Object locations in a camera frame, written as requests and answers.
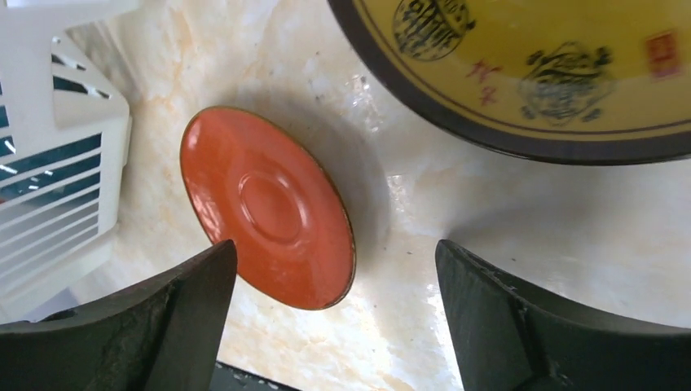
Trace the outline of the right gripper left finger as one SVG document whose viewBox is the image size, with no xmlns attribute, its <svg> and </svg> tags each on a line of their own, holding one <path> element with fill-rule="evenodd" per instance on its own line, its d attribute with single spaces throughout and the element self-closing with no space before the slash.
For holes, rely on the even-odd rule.
<svg viewBox="0 0 691 391">
<path fill-rule="evenodd" d="M 206 390 L 237 276 L 226 240 L 96 301 L 1 327 L 4 390 Z"/>
</svg>

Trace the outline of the white plastic dish rack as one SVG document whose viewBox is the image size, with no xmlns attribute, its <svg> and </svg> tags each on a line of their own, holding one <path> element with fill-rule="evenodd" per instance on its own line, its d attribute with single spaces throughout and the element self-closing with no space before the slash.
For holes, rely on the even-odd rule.
<svg viewBox="0 0 691 391">
<path fill-rule="evenodd" d="M 1 320 L 46 303 L 112 255 L 132 118 L 67 30 L 137 1 L 1 4 Z"/>
</svg>

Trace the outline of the yellow plate dark rim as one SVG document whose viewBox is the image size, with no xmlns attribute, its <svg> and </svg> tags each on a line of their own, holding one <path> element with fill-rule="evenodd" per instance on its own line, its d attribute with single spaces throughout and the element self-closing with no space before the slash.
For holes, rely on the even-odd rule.
<svg viewBox="0 0 691 391">
<path fill-rule="evenodd" d="M 470 143 L 563 165 L 690 155 L 687 1 L 332 1 L 360 59 Z"/>
</svg>

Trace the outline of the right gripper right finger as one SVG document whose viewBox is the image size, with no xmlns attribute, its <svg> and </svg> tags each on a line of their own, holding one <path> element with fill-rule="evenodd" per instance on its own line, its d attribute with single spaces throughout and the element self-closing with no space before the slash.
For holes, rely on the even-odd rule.
<svg viewBox="0 0 691 391">
<path fill-rule="evenodd" d="M 434 258 L 465 389 L 689 389 L 689 329 L 580 304 L 448 239 Z"/>
</svg>

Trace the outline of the dark bowl beige inside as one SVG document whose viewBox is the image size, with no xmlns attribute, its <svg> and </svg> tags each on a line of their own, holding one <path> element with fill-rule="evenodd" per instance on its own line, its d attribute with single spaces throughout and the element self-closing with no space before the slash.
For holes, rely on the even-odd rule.
<svg viewBox="0 0 691 391">
<path fill-rule="evenodd" d="M 10 129 L 1 106 L 1 207 L 43 208 L 53 204 L 93 203 L 102 190 L 102 121 L 78 122 L 65 129 L 32 128 L 23 138 Z"/>
</svg>

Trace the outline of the orange saucer plate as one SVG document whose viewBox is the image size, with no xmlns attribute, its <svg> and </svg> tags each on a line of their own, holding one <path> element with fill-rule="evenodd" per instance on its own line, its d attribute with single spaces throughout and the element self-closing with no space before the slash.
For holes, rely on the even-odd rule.
<svg viewBox="0 0 691 391">
<path fill-rule="evenodd" d="M 354 232 L 322 165 L 256 113 L 199 111 L 183 132 L 179 164 L 209 240 L 231 240 L 240 277 L 301 310 L 324 310 L 348 294 L 356 271 Z"/>
</svg>

